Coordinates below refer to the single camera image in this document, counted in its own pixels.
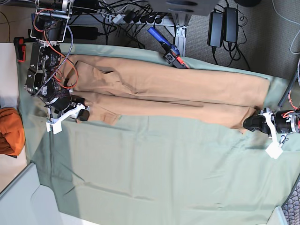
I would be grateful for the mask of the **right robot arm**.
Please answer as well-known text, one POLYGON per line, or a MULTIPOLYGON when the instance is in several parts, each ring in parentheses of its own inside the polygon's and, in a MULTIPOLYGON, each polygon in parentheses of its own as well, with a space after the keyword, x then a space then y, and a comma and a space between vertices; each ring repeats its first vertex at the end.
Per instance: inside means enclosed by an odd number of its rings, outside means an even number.
POLYGON ((48 110, 54 110, 62 116, 71 110, 70 117, 87 121, 90 113, 84 98, 71 94, 75 84, 68 85, 69 79, 59 78, 60 69, 68 62, 69 53, 63 54, 60 43, 66 32, 71 32, 68 25, 74 12, 79 7, 77 0, 37 0, 33 19, 30 67, 27 73, 25 89, 32 97, 40 98, 48 110))

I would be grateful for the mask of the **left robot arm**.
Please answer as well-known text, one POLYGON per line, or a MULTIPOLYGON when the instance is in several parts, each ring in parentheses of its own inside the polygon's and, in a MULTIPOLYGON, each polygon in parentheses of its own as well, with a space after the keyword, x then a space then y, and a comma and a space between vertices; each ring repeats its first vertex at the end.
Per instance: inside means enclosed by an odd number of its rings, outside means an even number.
POLYGON ((300 132, 300 107, 293 104, 291 92, 295 82, 300 81, 300 64, 288 86, 281 97, 277 109, 272 111, 269 108, 257 112, 245 119, 243 127, 251 132, 260 131, 272 135, 298 134, 300 132))

